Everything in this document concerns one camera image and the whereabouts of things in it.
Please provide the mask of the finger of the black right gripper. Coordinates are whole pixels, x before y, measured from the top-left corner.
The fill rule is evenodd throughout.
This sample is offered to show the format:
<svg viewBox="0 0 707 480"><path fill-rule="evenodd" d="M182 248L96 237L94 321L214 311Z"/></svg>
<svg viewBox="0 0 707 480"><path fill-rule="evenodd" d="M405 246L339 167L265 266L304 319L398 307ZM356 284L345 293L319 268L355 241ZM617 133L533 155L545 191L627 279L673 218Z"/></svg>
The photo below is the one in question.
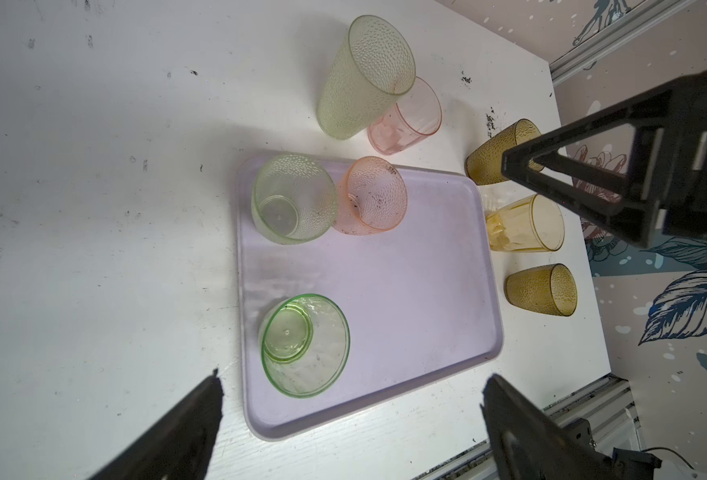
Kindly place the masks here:
<svg viewBox="0 0 707 480"><path fill-rule="evenodd" d="M671 92L649 91L507 150L501 173L599 228L646 248L663 210L671 164L663 159ZM567 144L616 127L633 128L627 171L561 154Z"/></svg>

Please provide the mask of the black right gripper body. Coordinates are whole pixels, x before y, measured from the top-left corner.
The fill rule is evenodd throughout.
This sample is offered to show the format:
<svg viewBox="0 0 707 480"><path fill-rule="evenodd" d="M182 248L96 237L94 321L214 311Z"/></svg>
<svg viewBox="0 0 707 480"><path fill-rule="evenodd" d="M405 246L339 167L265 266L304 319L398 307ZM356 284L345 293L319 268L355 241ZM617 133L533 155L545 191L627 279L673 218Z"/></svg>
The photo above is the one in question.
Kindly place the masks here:
<svg viewBox="0 0 707 480"><path fill-rule="evenodd" d="M653 197L665 210L663 232L707 246L707 71L661 86L661 102Z"/></svg>

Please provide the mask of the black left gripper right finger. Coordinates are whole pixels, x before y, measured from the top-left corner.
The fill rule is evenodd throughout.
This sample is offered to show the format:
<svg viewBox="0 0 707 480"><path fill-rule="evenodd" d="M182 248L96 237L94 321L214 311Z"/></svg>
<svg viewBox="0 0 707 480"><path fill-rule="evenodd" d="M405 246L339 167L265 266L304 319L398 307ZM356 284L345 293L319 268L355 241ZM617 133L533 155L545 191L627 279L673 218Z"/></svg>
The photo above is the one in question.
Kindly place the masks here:
<svg viewBox="0 0 707 480"><path fill-rule="evenodd" d="M481 413L501 479L613 479L583 418L559 427L501 375L483 388Z"/></svg>

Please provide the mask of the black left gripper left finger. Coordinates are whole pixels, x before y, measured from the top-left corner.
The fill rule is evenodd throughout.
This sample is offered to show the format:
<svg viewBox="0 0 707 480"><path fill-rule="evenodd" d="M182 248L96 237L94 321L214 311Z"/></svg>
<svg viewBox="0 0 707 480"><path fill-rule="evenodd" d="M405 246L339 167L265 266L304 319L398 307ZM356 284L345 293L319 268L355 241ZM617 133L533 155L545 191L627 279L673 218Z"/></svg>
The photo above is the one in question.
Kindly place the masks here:
<svg viewBox="0 0 707 480"><path fill-rule="evenodd" d="M214 372L93 478L205 478L223 418L223 397Z"/></svg>

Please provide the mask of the bright green faceted glass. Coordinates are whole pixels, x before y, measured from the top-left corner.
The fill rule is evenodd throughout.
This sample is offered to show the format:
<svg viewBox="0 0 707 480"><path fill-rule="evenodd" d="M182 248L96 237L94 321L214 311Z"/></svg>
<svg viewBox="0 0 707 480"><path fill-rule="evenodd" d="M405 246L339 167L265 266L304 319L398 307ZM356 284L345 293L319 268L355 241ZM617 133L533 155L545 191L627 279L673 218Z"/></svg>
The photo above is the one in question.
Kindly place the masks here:
<svg viewBox="0 0 707 480"><path fill-rule="evenodd" d="M351 352L351 331L335 302L307 293L268 310L259 344L269 382L285 396L305 399L322 394L340 378Z"/></svg>

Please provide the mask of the pink glass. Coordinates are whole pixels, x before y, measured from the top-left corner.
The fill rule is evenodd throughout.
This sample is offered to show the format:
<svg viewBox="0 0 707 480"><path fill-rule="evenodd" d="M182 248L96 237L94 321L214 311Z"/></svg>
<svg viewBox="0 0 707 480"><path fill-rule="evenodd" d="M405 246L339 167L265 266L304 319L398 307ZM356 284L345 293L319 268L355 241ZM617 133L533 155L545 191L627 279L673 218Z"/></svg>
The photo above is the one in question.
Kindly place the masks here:
<svg viewBox="0 0 707 480"><path fill-rule="evenodd" d="M371 235L395 229L407 214L407 185L393 164L377 156L357 160L337 185L335 230Z"/></svg>
<svg viewBox="0 0 707 480"><path fill-rule="evenodd" d="M367 128L367 137L377 152L393 155L436 134L442 123L439 97L417 77L411 90Z"/></svg>

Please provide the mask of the pale green dimpled short glass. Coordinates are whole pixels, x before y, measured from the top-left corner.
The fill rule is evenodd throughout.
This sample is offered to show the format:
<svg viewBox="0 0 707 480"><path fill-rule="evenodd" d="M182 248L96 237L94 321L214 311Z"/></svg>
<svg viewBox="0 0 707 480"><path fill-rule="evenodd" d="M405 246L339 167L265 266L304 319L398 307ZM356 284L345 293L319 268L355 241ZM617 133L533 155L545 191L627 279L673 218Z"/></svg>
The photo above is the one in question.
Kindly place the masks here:
<svg viewBox="0 0 707 480"><path fill-rule="evenodd" d="M338 217L338 194L330 174L308 156L282 153L259 170L251 193L257 230L271 242L298 245L316 240Z"/></svg>

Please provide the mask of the tall pale green dimpled glass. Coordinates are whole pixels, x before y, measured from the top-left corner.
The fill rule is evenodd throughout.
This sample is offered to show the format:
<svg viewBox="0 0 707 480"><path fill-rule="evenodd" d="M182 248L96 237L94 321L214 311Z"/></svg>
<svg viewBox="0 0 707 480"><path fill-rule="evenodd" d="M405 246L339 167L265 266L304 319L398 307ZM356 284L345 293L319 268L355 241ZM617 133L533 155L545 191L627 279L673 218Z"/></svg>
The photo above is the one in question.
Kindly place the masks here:
<svg viewBox="0 0 707 480"><path fill-rule="evenodd" d="M353 20L317 108L329 136L347 140L367 129L415 84L417 67L401 32L375 15Z"/></svg>

